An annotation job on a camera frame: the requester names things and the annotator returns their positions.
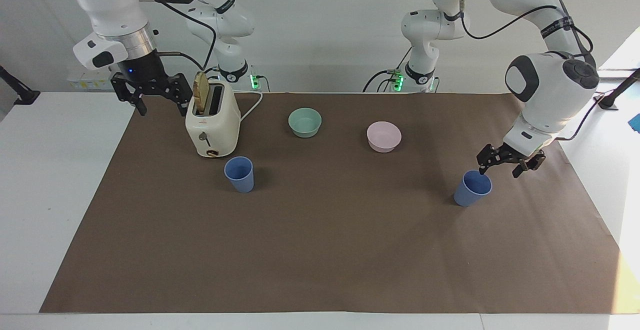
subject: white table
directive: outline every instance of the white table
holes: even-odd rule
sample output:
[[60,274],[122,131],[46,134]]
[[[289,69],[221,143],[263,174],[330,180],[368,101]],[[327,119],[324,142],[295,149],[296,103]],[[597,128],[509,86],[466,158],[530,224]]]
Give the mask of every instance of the white table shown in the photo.
[[132,113],[112,93],[42,93],[0,122],[0,329],[640,329],[640,315],[606,314],[37,314]]

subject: black velcro strap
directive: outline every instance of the black velcro strap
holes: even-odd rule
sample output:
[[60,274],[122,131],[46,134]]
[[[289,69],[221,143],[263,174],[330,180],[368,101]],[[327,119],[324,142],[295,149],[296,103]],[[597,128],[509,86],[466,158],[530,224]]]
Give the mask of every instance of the black velcro strap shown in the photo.
[[231,9],[231,7],[234,6],[235,3],[236,3],[236,0],[226,0],[226,2],[222,4],[222,6],[220,6],[219,8],[215,8],[215,12],[222,15],[226,13],[229,9]]
[[567,31],[571,30],[571,27],[574,25],[574,20],[570,16],[563,17],[560,20],[555,21],[553,24],[545,27],[540,34],[542,34],[542,39],[546,39],[551,34],[557,32],[560,29],[565,29]]

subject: blue object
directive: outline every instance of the blue object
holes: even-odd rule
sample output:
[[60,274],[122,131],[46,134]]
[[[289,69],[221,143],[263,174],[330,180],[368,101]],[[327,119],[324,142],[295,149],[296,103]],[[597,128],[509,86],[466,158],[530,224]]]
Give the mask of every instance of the blue object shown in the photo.
[[239,193],[246,194],[254,189],[254,163],[247,157],[237,156],[227,161],[224,176]]
[[489,195],[493,187],[487,175],[480,175],[478,170],[467,171],[462,177],[462,182],[457,186],[453,199],[461,207],[470,207]]
[[631,125],[631,129],[640,133],[640,113],[629,121],[629,125]]

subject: pink bowl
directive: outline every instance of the pink bowl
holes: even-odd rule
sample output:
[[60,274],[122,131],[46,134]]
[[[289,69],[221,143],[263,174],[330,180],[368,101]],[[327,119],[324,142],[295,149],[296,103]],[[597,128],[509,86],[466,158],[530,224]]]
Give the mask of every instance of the pink bowl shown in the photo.
[[378,153],[389,153],[402,141],[402,132],[396,125],[386,121],[372,123],[366,129],[368,144]]

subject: green light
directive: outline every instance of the green light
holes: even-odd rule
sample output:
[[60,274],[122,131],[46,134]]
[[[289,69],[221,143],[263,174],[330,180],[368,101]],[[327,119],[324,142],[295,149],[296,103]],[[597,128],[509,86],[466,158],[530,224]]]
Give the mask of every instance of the green light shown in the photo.
[[393,90],[395,91],[402,91],[402,85],[405,82],[405,77],[402,75],[398,75],[398,79],[395,80],[395,87],[393,88]]
[[249,75],[249,79],[251,79],[251,87],[253,88],[253,90],[260,88],[260,81],[258,81],[258,79],[256,79],[253,74]]

